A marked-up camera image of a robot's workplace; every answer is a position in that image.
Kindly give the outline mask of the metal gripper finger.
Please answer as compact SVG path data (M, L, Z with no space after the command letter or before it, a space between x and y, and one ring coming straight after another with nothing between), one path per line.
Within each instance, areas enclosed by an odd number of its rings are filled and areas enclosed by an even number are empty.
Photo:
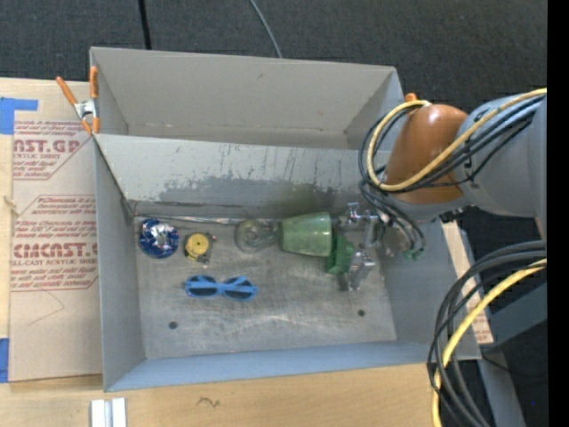
M362 209L358 202L347 204L345 227L355 230L368 225L374 225L378 221L378 215L369 209Z
M376 259L372 254L365 250L356 250L344 264L343 289L345 291L356 291L368 274L375 270Z

